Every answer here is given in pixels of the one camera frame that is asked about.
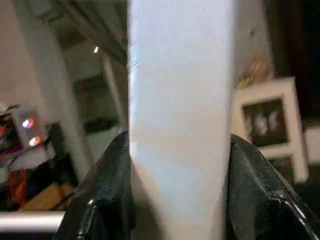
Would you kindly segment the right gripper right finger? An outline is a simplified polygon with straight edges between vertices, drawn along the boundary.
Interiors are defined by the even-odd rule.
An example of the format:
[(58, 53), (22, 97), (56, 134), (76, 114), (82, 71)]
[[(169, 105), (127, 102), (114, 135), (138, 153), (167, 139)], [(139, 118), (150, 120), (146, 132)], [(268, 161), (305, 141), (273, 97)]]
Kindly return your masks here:
[(227, 178), (227, 238), (320, 238), (319, 218), (254, 145), (234, 134)]

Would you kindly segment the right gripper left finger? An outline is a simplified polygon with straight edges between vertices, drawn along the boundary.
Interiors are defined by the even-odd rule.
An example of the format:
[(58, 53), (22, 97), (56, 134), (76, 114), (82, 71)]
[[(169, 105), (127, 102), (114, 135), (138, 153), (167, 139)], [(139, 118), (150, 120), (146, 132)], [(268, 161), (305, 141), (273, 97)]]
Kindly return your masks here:
[(56, 240), (129, 240), (135, 227), (129, 134), (115, 137), (76, 188)]

